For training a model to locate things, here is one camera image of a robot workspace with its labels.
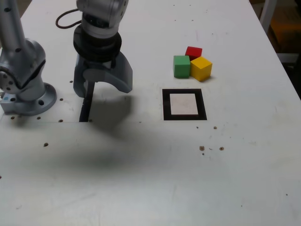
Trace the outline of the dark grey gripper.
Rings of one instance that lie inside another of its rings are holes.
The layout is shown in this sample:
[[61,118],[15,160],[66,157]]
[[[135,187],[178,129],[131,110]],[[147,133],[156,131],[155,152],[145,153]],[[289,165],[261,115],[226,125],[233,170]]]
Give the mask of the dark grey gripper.
[[101,72],[105,72],[105,82],[113,85],[117,90],[123,93],[129,93],[133,89],[133,70],[127,58],[122,52],[109,61],[95,61],[77,55],[76,66],[74,70],[73,89],[79,97],[85,97],[87,93],[86,79],[84,71],[96,69],[94,82],[99,79]]

